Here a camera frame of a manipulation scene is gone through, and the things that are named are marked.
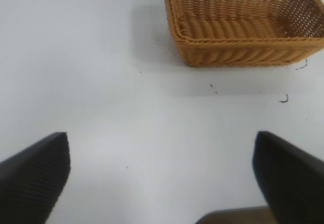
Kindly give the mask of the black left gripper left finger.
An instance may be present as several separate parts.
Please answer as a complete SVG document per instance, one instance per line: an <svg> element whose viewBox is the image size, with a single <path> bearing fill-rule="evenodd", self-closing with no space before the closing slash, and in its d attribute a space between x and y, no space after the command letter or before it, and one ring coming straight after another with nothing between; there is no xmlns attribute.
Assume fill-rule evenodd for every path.
<svg viewBox="0 0 324 224"><path fill-rule="evenodd" d="M1 162L1 223L46 223L71 170L65 132Z"/></svg>

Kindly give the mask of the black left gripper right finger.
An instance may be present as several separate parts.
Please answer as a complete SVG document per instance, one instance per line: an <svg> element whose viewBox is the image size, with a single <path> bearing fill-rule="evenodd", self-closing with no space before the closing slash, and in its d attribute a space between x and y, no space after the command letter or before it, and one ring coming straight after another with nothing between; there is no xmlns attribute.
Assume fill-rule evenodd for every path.
<svg viewBox="0 0 324 224"><path fill-rule="evenodd" d="M260 131L252 165L278 223L323 223L323 161L271 132Z"/></svg>

